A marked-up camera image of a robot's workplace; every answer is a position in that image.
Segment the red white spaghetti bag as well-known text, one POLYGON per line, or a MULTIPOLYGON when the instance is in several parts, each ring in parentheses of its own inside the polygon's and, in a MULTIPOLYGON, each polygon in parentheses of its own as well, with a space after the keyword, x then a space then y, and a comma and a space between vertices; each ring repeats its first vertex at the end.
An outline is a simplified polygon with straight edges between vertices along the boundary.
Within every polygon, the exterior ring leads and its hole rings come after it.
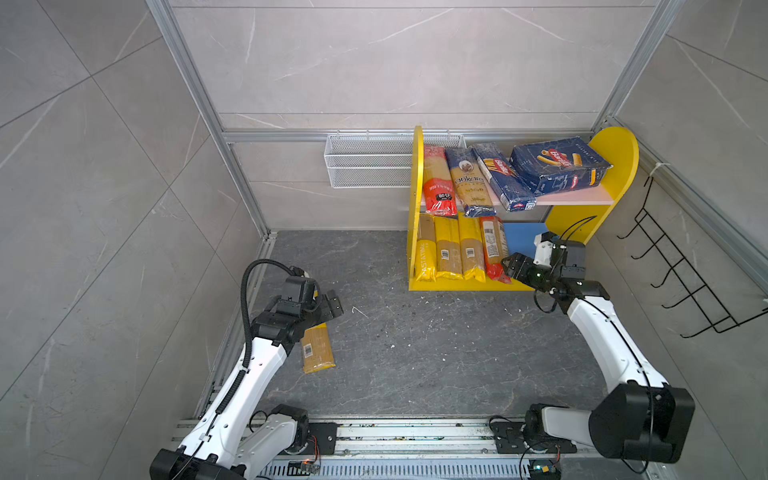
POLYGON ((485 272, 491 280, 510 284, 502 261, 510 256, 504 226, 497 217, 482 217, 480 227, 483 237, 485 272))

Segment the small tan pasta bag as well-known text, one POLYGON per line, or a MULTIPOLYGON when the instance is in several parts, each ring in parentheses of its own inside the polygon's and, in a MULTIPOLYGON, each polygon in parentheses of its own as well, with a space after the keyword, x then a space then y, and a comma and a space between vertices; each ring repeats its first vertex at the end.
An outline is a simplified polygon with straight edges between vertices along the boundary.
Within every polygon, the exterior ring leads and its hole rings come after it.
POLYGON ((336 366, 325 323, 306 330, 301 345, 305 374, 316 373, 336 366))

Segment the blue Barilla spaghetti bag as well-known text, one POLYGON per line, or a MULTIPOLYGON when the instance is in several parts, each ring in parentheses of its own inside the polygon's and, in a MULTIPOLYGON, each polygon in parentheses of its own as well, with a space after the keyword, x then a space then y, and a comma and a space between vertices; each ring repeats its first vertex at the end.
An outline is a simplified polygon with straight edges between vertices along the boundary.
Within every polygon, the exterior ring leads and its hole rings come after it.
POLYGON ((491 190, 506 211, 527 211, 536 206, 535 195, 495 143, 474 144, 471 150, 491 190))

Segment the blue yellow spaghetti bag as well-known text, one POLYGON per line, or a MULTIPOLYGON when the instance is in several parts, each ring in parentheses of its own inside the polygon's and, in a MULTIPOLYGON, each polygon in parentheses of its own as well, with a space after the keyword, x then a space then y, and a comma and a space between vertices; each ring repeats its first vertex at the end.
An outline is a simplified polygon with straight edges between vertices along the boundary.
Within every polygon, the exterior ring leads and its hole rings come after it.
POLYGON ((495 208, 474 152, 468 148, 446 148, 445 154, 464 216, 493 217, 495 208))

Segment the yellow Pastatime spaghetti bag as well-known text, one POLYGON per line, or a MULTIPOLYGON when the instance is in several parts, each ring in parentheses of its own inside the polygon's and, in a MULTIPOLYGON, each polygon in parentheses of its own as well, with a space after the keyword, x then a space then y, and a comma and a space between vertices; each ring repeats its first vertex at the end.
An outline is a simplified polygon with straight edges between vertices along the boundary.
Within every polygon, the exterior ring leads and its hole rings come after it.
POLYGON ((436 235, 433 217, 422 214, 419 217, 415 278, 417 281, 435 281, 437 273, 436 235))

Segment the blue Barilla rigatoni box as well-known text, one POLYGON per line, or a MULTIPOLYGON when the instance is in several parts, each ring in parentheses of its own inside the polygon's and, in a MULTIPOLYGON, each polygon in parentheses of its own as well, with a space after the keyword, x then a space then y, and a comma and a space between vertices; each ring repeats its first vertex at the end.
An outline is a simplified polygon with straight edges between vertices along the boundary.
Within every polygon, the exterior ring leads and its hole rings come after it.
POLYGON ((596 187, 612 168, 579 137, 516 145, 511 164, 536 197, 596 187))

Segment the red yellow pasta bag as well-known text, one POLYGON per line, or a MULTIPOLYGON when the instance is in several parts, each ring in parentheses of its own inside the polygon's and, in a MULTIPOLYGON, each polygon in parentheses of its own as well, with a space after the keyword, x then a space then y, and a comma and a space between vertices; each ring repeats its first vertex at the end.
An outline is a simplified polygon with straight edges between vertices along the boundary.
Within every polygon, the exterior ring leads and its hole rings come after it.
POLYGON ((440 217, 457 216, 455 190, 444 147, 424 147, 422 193, 428 214, 440 217))

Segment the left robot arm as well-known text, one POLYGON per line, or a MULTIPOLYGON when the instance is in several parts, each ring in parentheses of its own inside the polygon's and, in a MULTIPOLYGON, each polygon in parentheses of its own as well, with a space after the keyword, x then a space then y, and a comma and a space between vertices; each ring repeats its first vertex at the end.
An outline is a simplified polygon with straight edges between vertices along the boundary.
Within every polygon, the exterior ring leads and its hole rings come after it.
POLYGON ((174 449, 162 449, 149 467, 153 479, 257 479, 282 453, 302 453, 310 440, 306 410, 281 404, 257 428, 253 414, 274 375, 305 333, 343 315, 338 295, 295 266, 271 264, 286 278, 280 293, 257 315, 249 309, 251 262, 240 286, 244 347, 212 405, 174 449))

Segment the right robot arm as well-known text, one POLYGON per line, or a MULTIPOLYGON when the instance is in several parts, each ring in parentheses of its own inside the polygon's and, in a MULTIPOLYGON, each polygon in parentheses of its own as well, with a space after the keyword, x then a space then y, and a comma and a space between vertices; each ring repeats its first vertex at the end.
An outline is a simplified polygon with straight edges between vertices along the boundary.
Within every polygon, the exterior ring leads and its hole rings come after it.
POLYGON ((551 232, 537 237, 536 254, 501 262, 506 276, 549 295, 577 327, 601 369, 607 395, 591 411, 534 404, 522 435, 530 450, 571 442, 625 465, 674 464, 682 456, 695 401, 656 370, 622 325, 603 285, 586 277, 584 244, 551 232))

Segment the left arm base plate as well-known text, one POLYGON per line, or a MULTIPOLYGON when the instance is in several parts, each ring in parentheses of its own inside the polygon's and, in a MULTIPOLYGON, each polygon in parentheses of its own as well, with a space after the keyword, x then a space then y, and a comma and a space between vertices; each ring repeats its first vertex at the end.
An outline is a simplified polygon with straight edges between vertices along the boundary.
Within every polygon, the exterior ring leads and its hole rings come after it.
POLYGON ((340 425, 333 422, 310 421, 300 426, 294 443, 280 452, 280 455, 333 455, 335 453, 340 425))

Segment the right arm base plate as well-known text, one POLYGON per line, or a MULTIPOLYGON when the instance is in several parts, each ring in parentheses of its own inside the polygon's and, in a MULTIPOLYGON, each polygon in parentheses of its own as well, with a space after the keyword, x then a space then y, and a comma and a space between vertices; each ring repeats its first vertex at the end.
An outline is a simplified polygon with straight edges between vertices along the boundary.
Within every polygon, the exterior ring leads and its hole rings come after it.
POLYGON ((522 454, 526 449, 536 454, 575 454, 578 452, 574 443, 567 440, 526 440, 523 434, 525 424, 493 418, 488 427, 492 433, 496 451, 499 454, 522 454))

